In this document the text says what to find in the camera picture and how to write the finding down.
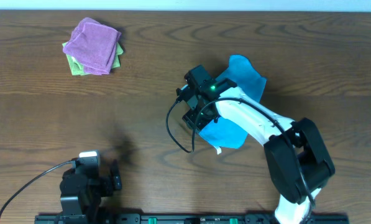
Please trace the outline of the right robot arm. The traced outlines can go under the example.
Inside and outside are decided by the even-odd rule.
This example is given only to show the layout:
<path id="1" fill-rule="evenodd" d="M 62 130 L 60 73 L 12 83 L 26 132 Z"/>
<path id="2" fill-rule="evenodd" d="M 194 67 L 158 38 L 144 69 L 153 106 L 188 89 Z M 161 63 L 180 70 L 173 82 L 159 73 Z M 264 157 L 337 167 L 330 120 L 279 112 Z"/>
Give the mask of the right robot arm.
<path id="1" fill-rule="evenodd" d="M 176 89 L 177 100 L 190 107 L 183 119 L 193 132 L 220 118 L 232 121 L 264 149 L 270 178 L 280 193 L 278 223 L 308 223 L 315 198 L 335 173 L 334 163 L 308 118 L 294 121 L 270 111 L 225 78 L 189 81 Z"/>

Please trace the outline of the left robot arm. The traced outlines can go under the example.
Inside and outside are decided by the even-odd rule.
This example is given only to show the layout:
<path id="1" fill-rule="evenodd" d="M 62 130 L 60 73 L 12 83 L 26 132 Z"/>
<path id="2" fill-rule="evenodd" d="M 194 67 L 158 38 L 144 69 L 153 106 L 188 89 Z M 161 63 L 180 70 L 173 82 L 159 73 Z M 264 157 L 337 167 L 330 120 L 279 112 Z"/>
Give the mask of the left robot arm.
<path id="1" fill-rule="evenodd" d="M 66 171 L 60 183 L 62 211 L 54 223 L 115 223 L 115 215 L 101 207 L 101 199 L 122 189 L 116 160 L 109 166 L 109 175 L 99 175 L 99 162 L 95 158 L 76 159 L 73 168 Z"/>

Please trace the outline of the blue microfiber cloth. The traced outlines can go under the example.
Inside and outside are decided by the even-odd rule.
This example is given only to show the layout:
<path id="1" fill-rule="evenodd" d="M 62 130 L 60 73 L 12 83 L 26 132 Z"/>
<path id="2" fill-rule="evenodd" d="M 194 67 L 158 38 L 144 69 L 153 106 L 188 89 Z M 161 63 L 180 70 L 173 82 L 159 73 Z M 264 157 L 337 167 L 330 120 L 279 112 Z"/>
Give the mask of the blue microfiber cloth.
<path id="1" fill-rule="evenodd" d="M 201 110 L 204 110 L 203 106 L 220 98 L 231 87 L 239 87 L 246 96 L 259 102 L 267 82 L 243 55 L 231 55 L 228 68 L 214 79 L 216 82 L 202 93 L 197 108 L 202 107 Z M 220 147 L 240 148 L 248 136 L 247 131 L 221 115 L 216 122 L 210 122 L 198 134 L 215 147 L 218 154 L 221 152 Z"/>

